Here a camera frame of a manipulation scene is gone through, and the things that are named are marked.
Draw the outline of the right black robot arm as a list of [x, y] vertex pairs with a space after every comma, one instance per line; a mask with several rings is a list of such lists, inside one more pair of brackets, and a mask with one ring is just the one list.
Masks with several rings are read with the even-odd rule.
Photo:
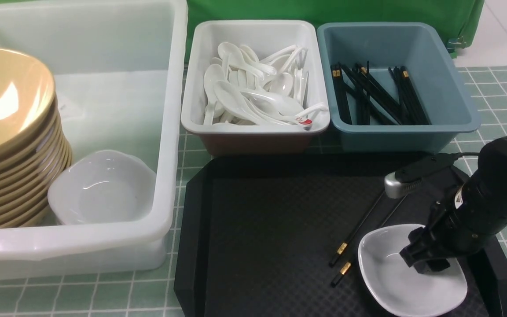
[[431, 205], [423, 228], [414, 229], [400, 256], [419, 273], [443, 271], [451, 258], [481, 251], [507, 227], [507, 136], [478, 153], [477, 170]]

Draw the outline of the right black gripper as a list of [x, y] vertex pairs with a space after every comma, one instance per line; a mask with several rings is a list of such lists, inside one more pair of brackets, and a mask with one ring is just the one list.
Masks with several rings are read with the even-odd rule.
[[475, 172], [442, 201], [442, 209], [421, 229], [410, 233], [400, 251], [409, 267], [479, 252], [491, 237], [507, 227], [507, 171]]

